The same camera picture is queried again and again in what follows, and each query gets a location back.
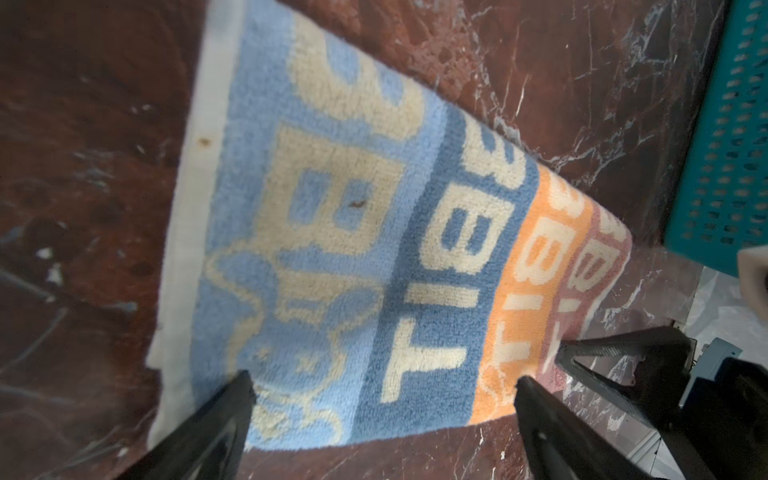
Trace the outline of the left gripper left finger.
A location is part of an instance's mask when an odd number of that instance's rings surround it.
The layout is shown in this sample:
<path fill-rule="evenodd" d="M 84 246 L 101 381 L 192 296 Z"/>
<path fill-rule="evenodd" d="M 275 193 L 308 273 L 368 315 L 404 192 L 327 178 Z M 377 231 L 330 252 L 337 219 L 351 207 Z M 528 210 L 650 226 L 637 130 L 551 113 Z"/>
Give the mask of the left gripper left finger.
<path fill-rule="evenodd" d="M 234 479 L 255 404 L 251 377 L 241 370 L 118 479 Z"/>

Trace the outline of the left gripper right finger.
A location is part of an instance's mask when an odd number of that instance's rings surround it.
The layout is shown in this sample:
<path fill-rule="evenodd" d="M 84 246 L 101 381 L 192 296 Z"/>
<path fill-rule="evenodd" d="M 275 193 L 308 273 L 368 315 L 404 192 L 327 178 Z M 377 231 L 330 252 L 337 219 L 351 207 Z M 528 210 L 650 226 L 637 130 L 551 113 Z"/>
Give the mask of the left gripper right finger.
<path fill-rule="evenodd" d="M 641 414 L 658 420 L 666 412 L 666 381 L 621 385 L 601 375 L 586 384 L 606 396 L 626 400 Z M 525 453 L 536 479 L 649 479 L 651 476 L 620 454 L 530 376 L 516 384 L 515 408 Z"/>

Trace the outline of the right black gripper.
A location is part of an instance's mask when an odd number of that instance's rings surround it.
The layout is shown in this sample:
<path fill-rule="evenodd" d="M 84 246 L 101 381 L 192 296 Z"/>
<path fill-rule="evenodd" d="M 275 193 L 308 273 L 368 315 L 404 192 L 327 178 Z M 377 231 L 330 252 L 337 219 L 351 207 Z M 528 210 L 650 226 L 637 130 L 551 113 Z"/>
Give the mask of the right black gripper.
<path fill-rule="evenodd" d="M 556 364 L 647 426 L 671 419 L 661 435 L 685 479 L 765 479 L 767 369 L 727 358 L 678 409 L 695 350 L 695 340 L 664 326 L 562 341 Z"/>

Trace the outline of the teal perforated plastic basket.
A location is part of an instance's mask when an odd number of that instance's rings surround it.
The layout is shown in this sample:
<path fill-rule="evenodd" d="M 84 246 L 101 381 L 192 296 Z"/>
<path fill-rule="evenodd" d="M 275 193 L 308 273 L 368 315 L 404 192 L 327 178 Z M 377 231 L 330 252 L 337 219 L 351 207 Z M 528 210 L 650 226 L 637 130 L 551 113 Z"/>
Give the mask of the teal perforated plastic basket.
<path fill-rule="evenodd" d="M 767 242 L 767 4 L 733 1 L 665 227 L 667 250 L 737 276 Z"/>

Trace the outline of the striped rabbit print towel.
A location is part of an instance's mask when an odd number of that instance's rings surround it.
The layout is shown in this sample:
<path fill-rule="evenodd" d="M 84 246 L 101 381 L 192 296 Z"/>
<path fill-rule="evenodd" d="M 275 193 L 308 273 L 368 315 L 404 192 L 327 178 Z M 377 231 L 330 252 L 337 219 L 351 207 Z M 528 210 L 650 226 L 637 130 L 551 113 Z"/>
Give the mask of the striped rabbit print towel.
<path fill-rule="evenodd" d="M 239 371 L 250 448 L 514 413 L 565 382 L 627 227 L 433 91 L 276 1 L 214 1 L 147 357 L 157 445 Z"/>

